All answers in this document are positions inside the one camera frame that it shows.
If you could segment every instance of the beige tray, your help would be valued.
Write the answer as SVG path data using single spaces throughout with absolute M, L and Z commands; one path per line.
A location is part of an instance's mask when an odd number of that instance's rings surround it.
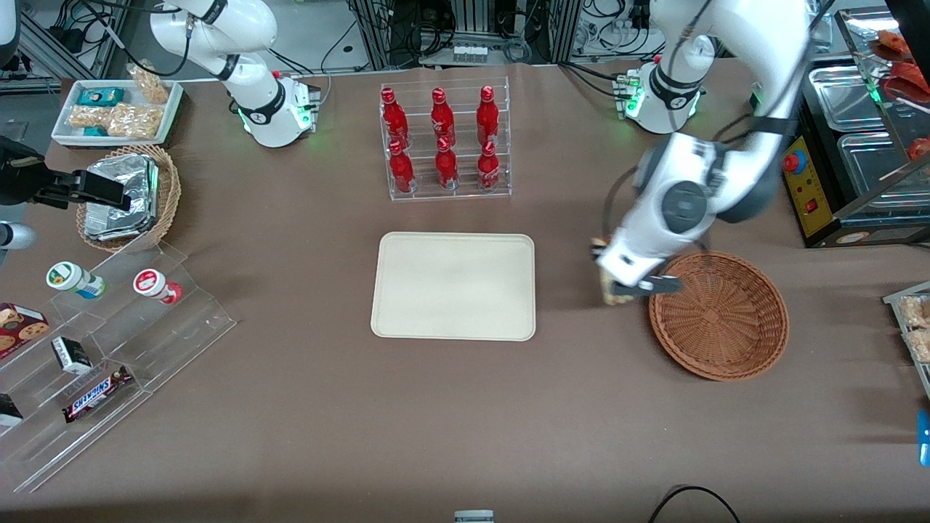
M 535 269 L 526 235 L 388 233 L 371 329 L 382 338 L 525 342 L 536 332 Z

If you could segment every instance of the brown tablecloth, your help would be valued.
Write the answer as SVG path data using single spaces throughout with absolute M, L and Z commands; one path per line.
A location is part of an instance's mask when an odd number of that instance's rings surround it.
M 606 67 L 621 70 L 625 67 Z M 382 82 L 511 79 L 512 199 L 392 203 Z M 720 60 L 686 131 L 709 138 L 747 108 L 751 78 Z M 606 82 L 598 81 L 606 87 Z M 183 183 L 167 241 L 241 323 L 33 495 L 5 523 L 57 521 L 645 521 L 672 486 L 716 489 L 744 521 L 926 521 L 917 374 L 881 297 L 930 279 L 904 247 L 805 250 L 788 197 L 717 223 L 713 248 L 784 295 L 788 351 L 739 383 L 688 374 L 643 302 L 601 305 L 587 250 L 614 178 L 657 137 L 556 67 L 341 76 L 320 129 L 258 146 L 218 83 L 189 84 L 170 153 Z M 53 168 L 102 152 L 53 146 Z M 632 202 L 621 191 L 618 216 Z M 93 266 L 73 210 L 35 207 L 40 239 L 0 271 L 3 298 L 40 303 L 47 267 Z M 524 233 L 536 242 L 529 342 L 386 340 L 369 328 L 389 231 Z M 689 493 L 660 521 L 725 521 Z

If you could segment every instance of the emergency stop button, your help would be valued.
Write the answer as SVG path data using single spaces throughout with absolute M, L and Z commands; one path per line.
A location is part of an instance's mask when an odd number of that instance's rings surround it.
M 807 157 L 804 151 L 793 151 L 785 155 L 781 161 L 781 169 L 792 174 L 801 174 L 807 167 Z

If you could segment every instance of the acrylic display stand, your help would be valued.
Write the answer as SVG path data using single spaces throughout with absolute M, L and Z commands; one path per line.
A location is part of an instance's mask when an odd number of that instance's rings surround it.
M 103 295 L 85 300 L 62 292 L 39 307 L 52 329 L 0 360 L 0 392 L 23 416 L 14 427 L 0 425 L 0 482 L 7 491 L 38 489 L 235 325 L 191 279 L 185 258 L 142 237 L 90 271 L 106 282 Z M 133 278 L 147 268 L 178 282 L 181 299 L 165 305 L 133 290 Z M 94 368 L 81 376 L 63 372 L 51 347 L 58 336 L 80 342 Z M 61 410 L 121 366 L 135 380 L 65 423 Z
M 483 192 L 478 186 L 478 158 L 481 146 L 478 143 L 478 104 L 481 102 L 481 87 L 494 88 L 494 102 L 498 105 L 497 155 L 500 162 L 499 182 L 493 192 Z M 391 200 L 424 200 L 478 196 L 509 196 L 513 190 L 511 166 L 511 88 L 507 76 L 477 78 L 473 80 L 442 80 L 431 82 L 398 82 L 382 84 L 391 87 L 398 103 L 404 108 L 410 127 L 411 146 L 406 153 L 413 162 L 417 190 L 410 194 L 401 193 L 394 186 L 391 175 L 391 142 L 384 118 L 380 117 L 381 138 L 384 146 L 384 166 L 388 173 L 388 189 Z M 447 191 L 439 185 L 436 171 L 436 136 L 432 130 L 432 90 L 445 89 L 445 97 L 455 118 L 456 145 L 452 148 L 458 159 L 458 188 Z M 380 105 L 384 113 L 384 104 Z

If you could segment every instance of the candy bar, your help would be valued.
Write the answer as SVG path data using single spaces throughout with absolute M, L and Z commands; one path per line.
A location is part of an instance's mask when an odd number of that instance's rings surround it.
M 107 376 L 106 380 L 87 391 L 87 394 L 77 398 L 70 407 L 62 409 L 64 421 L 70 423 L 87 414 L 102 403 L 104 399 L 116 392 L 116 389 L 131 381 L 132 376 L 126 370 L 126 367 L 120 367 L 119 370 Z

